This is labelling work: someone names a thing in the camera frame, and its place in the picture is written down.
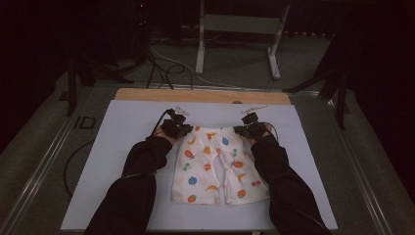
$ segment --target white board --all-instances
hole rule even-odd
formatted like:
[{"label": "white board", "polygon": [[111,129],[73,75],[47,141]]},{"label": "white board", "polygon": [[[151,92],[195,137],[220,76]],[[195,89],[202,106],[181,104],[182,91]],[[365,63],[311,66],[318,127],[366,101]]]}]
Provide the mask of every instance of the white board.
[{"label": "white board", "polygon": [[[131,147],[151,134],[165,110],[174,109],[177,105],[190,113],[185,123],[208,128],[242,125],[242,111],[251,107],[263,107],[261,104],[111,101],[71,199],[62,230],[84,230],[87,227],[111,184],[120,178]],[[296,108],[274,105],[256,113],[259,121],[268,121],[276,127],[280,145],[286,148],[291,167],[311,188],[326,226],[337,229]],[[172,203],[171,187],[179,146],[180,143],[173,146],[167,155],[167,165],[156,175],[157,196],[148,225],[149,231],[275,229],[268,216],[269,200],[246,205],[225,205],[223,192],[219,192],[222,202],[219,205]],[[216,161],[215,166],[220,168],[220,161]],[[219,170],[218,178],[223,180],[223,170]]]}]

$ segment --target shorts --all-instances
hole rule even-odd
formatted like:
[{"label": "shorts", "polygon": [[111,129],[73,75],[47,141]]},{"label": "shorts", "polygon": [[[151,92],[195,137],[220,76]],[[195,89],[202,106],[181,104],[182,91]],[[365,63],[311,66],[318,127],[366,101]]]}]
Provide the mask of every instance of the shorts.
[{"label": "shorts", "polygon": [[220,182],[213,161],[220,158],[225,171],[226,204],[247,204],[269,198],[266,185],[243,148],[233,127],[211,129],[195,126],[180,146],[174,171],[172,201],[218,204]]}]

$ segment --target hand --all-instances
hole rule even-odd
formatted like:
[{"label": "hand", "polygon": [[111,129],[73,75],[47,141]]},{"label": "hand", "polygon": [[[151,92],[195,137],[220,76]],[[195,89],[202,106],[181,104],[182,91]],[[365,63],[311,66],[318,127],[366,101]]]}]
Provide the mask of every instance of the hand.
[{"label": "hand", "polygon": [[[265,123],[265,127],[269,131],[272,130],[272,125],[269,124],[268,122]],[[263,133],[262,137],[267,136],[267,135],[269,135],[269,132],[268,131],[265,131],[265,133]],[[256,140],[251,139],[251,138],[247,138],[247,141],[251,144],[251,146],[256,143]]]},{"label": "hand", "polygon": [[162,132],[161,127],[159,126],[156,131],[155,131],[155,136],[159,136],[162,137],[166,140],[168,140],[168,142],[171,143],[171,145],[174,145],[177,142],[177,139],[171,138],[170,136],[166,135],[164,132]]}]

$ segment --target table leg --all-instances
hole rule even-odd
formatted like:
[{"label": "table leg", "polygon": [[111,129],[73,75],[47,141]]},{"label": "table leg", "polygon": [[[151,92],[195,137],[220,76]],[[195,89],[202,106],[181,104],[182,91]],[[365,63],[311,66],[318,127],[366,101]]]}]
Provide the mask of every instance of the table leg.
[{"label": "table leg", "polygon": [[199,49],[198,58],[196,61],[196,74],[204,73],[204,59],[205,59],[205,0],[201,0],[201,16],[199,27]]},{"label": "table leg", "polygon": [[278,69],[277,58],[275,57],[275,53],[278,48],[278,44],[280,43],[281,37],[284,32],[284,25],[288,16],[288,12],[290,11],[290,5],[285,6],[283,16],[281,16],[281,20],[278,23],[278,30],[275,34],[274,44],[272,47],[268,48],[268,59],[269,59],[269,66],[271,67],[271,74],[272,78],[278,80],[281,78],[280,70]]}]

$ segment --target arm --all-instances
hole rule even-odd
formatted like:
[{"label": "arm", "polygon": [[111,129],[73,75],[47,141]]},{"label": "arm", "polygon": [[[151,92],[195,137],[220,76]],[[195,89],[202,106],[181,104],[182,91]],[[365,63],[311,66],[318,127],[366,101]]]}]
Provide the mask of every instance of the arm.
[{"label": "arm", "polygon": [[271,221],[282,235],[331,234],[325,227],[310,188],[290,167],[286,150],[267,133],[250,141],[254,165],[269,185]]},{"label": "arm", "polygon": [[122,177],[110,187],[84,234],[145,233],[156,197],[154,174],[165,166],[172,144],[159,133],[132,147]]}]

